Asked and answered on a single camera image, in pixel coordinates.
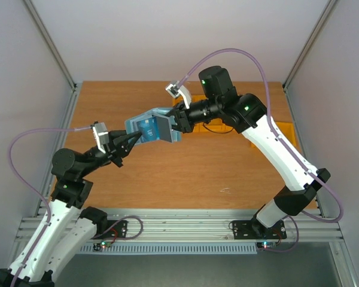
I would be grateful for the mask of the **teal card holder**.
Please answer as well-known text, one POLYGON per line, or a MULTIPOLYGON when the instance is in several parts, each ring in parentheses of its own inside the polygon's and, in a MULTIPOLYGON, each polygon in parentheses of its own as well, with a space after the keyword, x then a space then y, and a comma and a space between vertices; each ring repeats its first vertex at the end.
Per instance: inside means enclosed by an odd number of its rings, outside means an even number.
POLYGON ((167 116, 170 108, 153 108, 124 122, 126 132, 141 132, 135 145, 154 141, 179 142, 182 133, 174 130, 174 116, 167 116))

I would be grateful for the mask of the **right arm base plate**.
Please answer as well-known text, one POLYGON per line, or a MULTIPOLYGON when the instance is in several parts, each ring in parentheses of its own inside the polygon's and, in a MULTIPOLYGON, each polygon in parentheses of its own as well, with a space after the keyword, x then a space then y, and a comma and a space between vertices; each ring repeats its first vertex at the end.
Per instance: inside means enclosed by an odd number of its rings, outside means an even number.
POLYGON ((278 240, 286 239, 284 221, 279 220, 273 227, 256 226, 252 220, 234 220, 228 224, 235 240, 278 240))

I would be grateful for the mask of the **blue VIP card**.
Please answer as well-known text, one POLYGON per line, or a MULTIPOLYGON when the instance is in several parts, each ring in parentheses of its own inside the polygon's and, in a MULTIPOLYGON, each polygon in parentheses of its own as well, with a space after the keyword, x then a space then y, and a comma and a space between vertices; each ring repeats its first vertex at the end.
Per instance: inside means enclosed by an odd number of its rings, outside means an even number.
POLYGON ((136 123, 137 129, 141 132, 141 142, 152 142, 159 140, 159 130, 156 117, 140 120, 136 123))

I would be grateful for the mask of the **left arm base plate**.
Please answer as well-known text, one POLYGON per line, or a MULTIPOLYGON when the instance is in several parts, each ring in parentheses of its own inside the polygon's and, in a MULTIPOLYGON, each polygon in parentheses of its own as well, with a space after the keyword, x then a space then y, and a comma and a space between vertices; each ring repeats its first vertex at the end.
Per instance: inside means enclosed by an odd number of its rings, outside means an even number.
POLYGON ((127 233, 127 220, 122 220, 115 224, 116 220, 108 220, 104 228, 101 228, 98 234, 93 239, 96 240, 110 240, 110 239, 124 239, 127 233))

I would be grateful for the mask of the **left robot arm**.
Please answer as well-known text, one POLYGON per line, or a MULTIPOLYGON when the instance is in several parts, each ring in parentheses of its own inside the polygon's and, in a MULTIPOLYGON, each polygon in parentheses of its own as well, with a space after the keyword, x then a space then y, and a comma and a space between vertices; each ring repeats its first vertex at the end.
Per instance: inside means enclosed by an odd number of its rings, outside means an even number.
POLYGON ((84 207, 92 182, 85 176, 110 163, 121 167, 141 132, 108 131, 91 126, 96 146, 85 153, 62 148, 54 153, 51 173, 57 179, 47 211, 24 250, 8 268, 0 269, 0 286, 54 286, 67 263, 90 239, 110 234, 124 239, 127 218, 110 224, 106 212, 84 207))

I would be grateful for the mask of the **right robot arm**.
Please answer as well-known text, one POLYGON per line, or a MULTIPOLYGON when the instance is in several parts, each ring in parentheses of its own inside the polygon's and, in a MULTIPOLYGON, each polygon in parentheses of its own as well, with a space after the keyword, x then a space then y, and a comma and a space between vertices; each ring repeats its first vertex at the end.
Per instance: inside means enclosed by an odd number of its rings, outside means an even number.
POLYGON ((192 102, 190 92, 178 81, 166 86, 173 98, 182 98, 167 115, 174 118, 174 130, 181 133, 191 133, 198 123, 220 119, 254 144, 278 171, 284 188, 250 220, 250 233, 264 238, 281 219, 303 211, 331 174, 325 168, 317 169, 296 150, 256 95, 237 93, 227 69, 211 66, 199 73, 199 80, 206 98, 198 102, 192 102))

